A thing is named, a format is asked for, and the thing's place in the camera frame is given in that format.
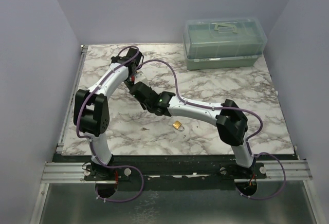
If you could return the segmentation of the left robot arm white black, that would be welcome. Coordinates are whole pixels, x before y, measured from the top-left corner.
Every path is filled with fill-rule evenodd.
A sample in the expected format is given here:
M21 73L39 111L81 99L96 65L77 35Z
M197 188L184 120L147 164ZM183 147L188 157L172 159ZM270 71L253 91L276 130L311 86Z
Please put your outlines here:
M136 46L127 46L125 56L112 57L109 70L87 90L75 94L74 124L79 138L88 140L92 152L90 165L84 169L85 180L117 179L118 170L109 163L112 153L107 144L106 130L110 123L108 100L121 83L132 88L135 70L143 59Z

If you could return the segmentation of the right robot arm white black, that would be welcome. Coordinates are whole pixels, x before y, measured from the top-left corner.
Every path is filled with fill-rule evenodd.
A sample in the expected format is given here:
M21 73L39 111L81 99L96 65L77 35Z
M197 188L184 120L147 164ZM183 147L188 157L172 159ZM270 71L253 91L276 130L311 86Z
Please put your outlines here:
M178 95L163 91L157 94L142 81L133 83L124 81L129 93L140 103L144 110L157 116L186 117L203 121L215 126L220 140L231 146L236 165L235 174L247 179L255 173L255 159L247 142L248 119L232 100L225 100L224 105L216 110L197 102L192 105L190 100L181 101Z

